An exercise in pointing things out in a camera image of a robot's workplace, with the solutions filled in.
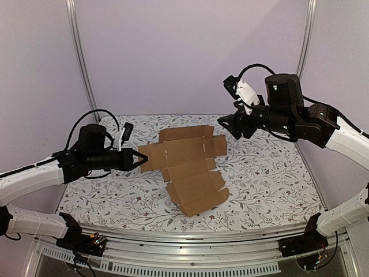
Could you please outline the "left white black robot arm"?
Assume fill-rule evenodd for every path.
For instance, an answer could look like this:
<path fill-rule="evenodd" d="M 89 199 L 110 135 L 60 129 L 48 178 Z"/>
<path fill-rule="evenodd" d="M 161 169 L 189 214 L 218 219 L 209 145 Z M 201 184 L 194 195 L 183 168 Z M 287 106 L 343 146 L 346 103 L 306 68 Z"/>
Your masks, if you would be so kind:
<path fill-rule="evenodd" d="M 98 124 L 81 127 L 72 147 L 53 153 L 46 159 L 1 174 L 1 235 L 27 233 L 64 240 L 73 250 L 86 242 L 79 223 L 69 214 L 43 214 L 12 205 L 12 201 L 38 190 L 66 185 L 85 178 L 93 170 L 132 171 L 148 157 L 132 148 L 124 148 L 133 125 L 127 123 L 112 137 Z"/>

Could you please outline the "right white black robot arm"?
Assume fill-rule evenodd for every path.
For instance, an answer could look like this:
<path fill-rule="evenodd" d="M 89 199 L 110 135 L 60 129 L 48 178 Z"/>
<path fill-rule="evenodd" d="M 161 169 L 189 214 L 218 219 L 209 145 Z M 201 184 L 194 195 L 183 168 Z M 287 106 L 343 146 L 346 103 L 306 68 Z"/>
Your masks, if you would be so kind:
<path fill-rule="evenodd" d="M 328 104 L 312 102 L 306 107 L 297 75 L 266 77 L 267 102 L 240 78 L 229 76 L 223 85 L 235 99 L 237 111 L 219 118 L 218 123 L 235 139 L 249 139 L 260 129 L 293 143 L 309 141 L 368 168 L 368 135 Z"/>

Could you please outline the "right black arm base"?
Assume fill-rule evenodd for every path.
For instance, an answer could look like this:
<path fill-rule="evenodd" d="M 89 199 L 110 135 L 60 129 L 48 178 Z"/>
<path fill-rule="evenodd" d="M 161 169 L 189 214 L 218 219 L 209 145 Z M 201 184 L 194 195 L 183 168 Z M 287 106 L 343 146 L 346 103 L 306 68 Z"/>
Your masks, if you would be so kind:
<path fill-rule="evenodd" d="M 321 213 L 313 215 L 307 222 L 302 235 L 283 238 L 278 241 L 278 249 L 282 257 L 295 256 L 328 246 L 327 236 L 317 230 L 317 222 Z"/>

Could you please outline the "brown cardboard box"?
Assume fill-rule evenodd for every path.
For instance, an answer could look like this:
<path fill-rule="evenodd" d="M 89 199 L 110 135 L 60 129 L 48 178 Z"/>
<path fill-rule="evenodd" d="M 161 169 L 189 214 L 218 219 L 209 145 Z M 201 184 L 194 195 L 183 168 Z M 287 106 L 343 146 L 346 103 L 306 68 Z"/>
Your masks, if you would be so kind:
<path fill-rule="evenodd" d="M 167 128 L 157 143 L 140 145 L 148 157 L 141 171 L 161 171 L 172 203 L 185 216 L 192 217 L 224 203 L 229 190 L 215 158 L 227 153 L 224 135 L 214 135 L 214 126 L 198 125 Z"/>

